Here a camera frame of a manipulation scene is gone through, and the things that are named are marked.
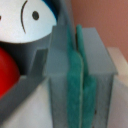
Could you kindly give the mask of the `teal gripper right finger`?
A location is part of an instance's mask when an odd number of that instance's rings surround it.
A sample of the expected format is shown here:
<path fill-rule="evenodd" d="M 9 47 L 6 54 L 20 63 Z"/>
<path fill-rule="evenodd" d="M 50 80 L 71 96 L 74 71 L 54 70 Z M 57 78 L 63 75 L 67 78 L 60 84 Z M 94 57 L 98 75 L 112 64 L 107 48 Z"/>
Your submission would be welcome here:
<path fill-rule="evenodd" d="M 95 28 L 76 27 L 84 62 L 82 128 L 107 128 L 112 83 L 117 70 Z"/>

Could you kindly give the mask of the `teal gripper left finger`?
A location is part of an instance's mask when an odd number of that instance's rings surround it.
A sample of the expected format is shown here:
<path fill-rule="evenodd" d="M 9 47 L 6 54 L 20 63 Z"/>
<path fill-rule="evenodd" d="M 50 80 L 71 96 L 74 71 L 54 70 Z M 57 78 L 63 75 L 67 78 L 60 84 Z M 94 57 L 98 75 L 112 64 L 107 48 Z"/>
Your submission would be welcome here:
<path fill-rule="evenodd" d="M 53 128 L 79 128 L 82 61 L 66 26 L 52 29 L 46 74 L 50 77 Z"/>

